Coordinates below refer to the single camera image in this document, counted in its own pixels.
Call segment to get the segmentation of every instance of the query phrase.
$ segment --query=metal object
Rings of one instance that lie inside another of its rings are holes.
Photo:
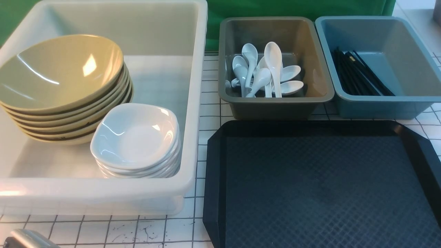
[[[4,248],[60,248],[36,231],[15,229],[11,235],[6,239]]]

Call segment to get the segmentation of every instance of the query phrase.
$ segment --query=black tray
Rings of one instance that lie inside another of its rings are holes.
[[[215,248],[441,247],[441,163],[393,121],[230,121],[208,141]]]

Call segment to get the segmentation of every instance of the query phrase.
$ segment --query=chopsticks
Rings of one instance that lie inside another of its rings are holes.
[[[343,90],[358,96],[395,96],[360,55],[353,53],[343,53],[338,47],[331,53]]]

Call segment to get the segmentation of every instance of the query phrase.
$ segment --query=gray plastic tray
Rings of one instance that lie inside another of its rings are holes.
[[[336,92],[339,114],[357,119],[413,119],[441,102],[441,72],[404,20],[382,16],[333,16],[316,21]],[[354,96],[341,87],[331,51],[355,50],[396,96]]]
[[[333,98],[334,88],[312,21],[303,17],[228,18],[221,23],[220,31],[219,96],[230,104],[236,119],[304,119],[319,103]],[[242,98],[240,89],[226,87],[225,80],[235,78],[232,60],[242,46],[255,45],[260,59],[270,41],[280,46],[284,66],[297,64],[302,68],[295,80],[305,83],[303,91],[283,98]]]

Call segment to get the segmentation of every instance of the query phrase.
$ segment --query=green wall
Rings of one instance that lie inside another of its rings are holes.
[[[0,45],[39,0],[0,0]],[[395,0],[207,0],[207,50],[218,49],[219,24],[237,16],[391,15]]]

